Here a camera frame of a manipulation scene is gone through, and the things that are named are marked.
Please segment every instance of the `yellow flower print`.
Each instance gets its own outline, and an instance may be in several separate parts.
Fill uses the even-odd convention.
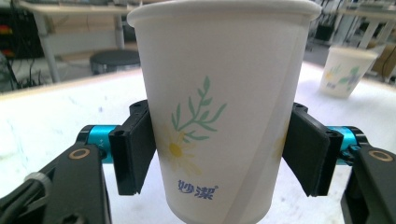
[[[170,130],[167,126],[163,127],[163,133],[167,136],[164,139],[160,137],[157,145],[159,153],[168,159],[172,170],[181,168],[187,175],[200,175],[201,169],[191,161],[194,155],[188,153],[189,149],[194,148],[194,144],[183,141],[185,133]]]
[[[327,80],[332,79],[332,72],[327,72],[326,75],[325,75],[325,78],[326,78]]]
[[[283,133],[275,141],[275,151],[273,154],[274,158],[280,159],[283,153],[283,147],[285,146],[286,137],[288,136],[289,121],[285,122]]]

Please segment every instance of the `screw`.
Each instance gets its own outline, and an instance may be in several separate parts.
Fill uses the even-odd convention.
[[[393,161],[393,157],[391,157],[388,153],[379,151],[379,150],[370,150],[370,156],[376,158],[379,161]]]
[[[64,217],[60,222],[60,224],[85,224],[85,223],[87,223],[85,218],[78,213]]]
[[[80,148],[77,150],[72,151],[69,154],[69,159],[71,160],[79,160],[82,159],[90,154],[90,150],[87,148]]]

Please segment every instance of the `stool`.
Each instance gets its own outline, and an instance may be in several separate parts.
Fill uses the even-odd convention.
[[[128,49],[107,50],[93,54],[90,58],[93,75],[125,71],[140,67],[139,52]]]

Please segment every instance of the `robotic arm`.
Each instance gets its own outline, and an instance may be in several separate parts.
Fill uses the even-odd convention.
[[[341,205],[346,223],[396,223],[396,156],[359,129],[325,127],[294,104],[283,158],[307,196],[327,195],[336,164],[352,166]],[[147,101],[121,126],[86,126],[76,143],[0,200],[4,223],[111,223],[102,170],[113,162],[120,195],[140,193],[155,153]]]

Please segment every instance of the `paper cup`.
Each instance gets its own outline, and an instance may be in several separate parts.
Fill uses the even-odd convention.
[[[128,15],[163,184],[187,223],[267,213],[309,22],[303,0],[175,1]]]
[[[320,81],[320,91],[347,98],[376,57],[377,53],[366,49],[331,47]]]

